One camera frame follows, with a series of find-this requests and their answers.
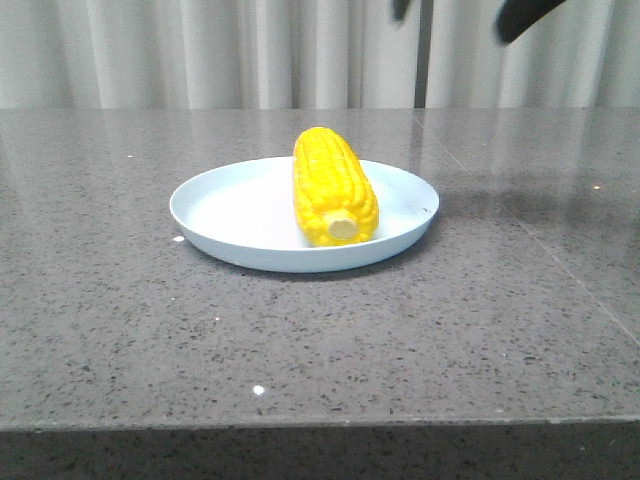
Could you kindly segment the black blurred gripper finger small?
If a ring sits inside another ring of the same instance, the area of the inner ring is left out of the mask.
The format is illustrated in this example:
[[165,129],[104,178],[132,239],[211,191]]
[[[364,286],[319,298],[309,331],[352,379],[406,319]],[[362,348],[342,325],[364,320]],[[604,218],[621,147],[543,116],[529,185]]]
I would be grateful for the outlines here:
[[408,10],[408,0],[392,0],[391,10],[394,21],[403,21]]

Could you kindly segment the black blurred gripper finger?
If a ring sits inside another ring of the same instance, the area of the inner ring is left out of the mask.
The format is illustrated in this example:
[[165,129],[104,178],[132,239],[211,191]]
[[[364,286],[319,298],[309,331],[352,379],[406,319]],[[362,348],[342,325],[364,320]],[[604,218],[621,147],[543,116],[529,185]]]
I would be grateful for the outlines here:
[[564,0],[506,0],[494,22],[500,44],[511,44]]

